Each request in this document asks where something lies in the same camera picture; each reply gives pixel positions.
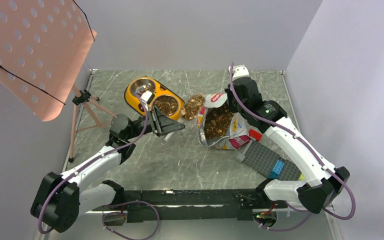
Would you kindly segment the cat food bag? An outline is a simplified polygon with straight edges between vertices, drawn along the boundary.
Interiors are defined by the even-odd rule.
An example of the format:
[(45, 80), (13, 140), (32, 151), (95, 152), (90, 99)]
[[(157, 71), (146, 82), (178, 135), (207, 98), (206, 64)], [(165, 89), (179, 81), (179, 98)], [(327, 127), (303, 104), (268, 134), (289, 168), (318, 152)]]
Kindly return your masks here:
[(239, 150), (250, 141), (247, 121), (229, 111), (226, 93), (205, 96), (197, 114), (197, 139), (202, 146), (221, 150)]

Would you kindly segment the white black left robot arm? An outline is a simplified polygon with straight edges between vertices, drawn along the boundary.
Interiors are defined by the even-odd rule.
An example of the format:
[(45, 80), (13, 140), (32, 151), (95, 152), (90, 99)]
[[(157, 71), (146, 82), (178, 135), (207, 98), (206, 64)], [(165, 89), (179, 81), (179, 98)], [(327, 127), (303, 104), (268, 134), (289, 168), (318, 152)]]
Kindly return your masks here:
[(125, 114), (114, 116), (108, 141), (95, 155), (70, 170), (51, 171), (43, 177), (30, 209), (31, 215), (38, 219), (39, 232), (46, 234), (55, 230), (63, 233), (81, 214), (102, 206), (119, 209), (126, 203), (121, 185), (105, 180), (94, 188), (89, 186), (128, 160), (136, 141), (143, 135), (164, 137), (184, 128), (183, 123), (163, 115), (157, 107), (151, 107), (145, 116), (136, 120)]

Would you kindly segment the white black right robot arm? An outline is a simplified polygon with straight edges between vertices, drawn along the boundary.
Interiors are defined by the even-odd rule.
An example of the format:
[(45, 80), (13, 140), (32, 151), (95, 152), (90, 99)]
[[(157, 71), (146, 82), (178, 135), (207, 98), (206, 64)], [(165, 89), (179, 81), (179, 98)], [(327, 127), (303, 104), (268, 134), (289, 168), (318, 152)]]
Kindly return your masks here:
[(287, 112), (274, 100), (263, 100), (255, 80), (249, 76), (230, 77), (225, 89), (228, 109), (239, 113), (264, 136), (274, 141), (303, 174), (303, 180), (268, 178), (259, 185), (256, 202), (268, 208), (275, 201), (300, 203), (307, 211), (318, 214), (346, 190), (351, 200), (351, 210), (344, 220), (356, 210), (355, 196), (347, 185), (350, 172), (344, 166), (335, 167), (323, 158), (301, 135)]

